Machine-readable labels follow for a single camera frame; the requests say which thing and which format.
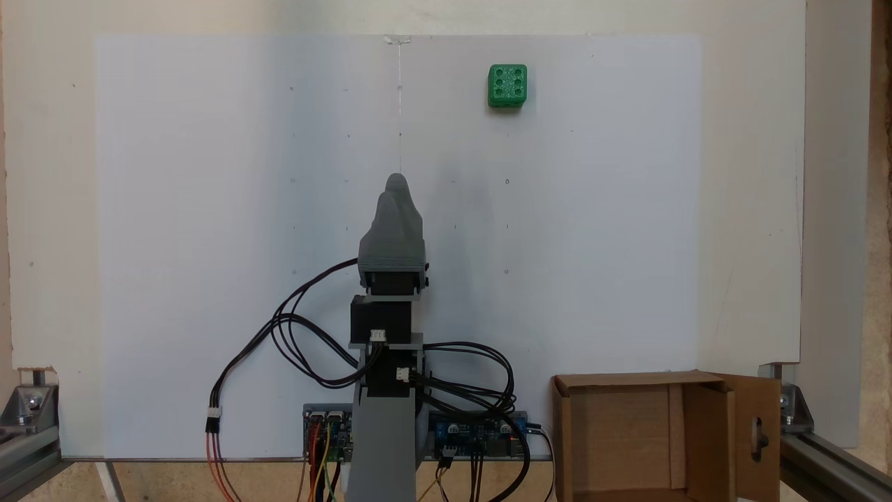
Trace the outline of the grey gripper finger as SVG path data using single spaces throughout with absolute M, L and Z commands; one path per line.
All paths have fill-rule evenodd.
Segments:
M 423 219 L 410 193 L 410 185 L 403 174 L 391 174 L 387 179 L 387 191 L 397 204 L 406 231 L 423 231 Z

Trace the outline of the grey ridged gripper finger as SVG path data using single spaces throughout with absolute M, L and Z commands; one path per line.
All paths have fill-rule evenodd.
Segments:
M 411 194 L 381 193 L 369 231 L 360 239 L 360 261 L 421 261 L 426 256 L 423 219 Z

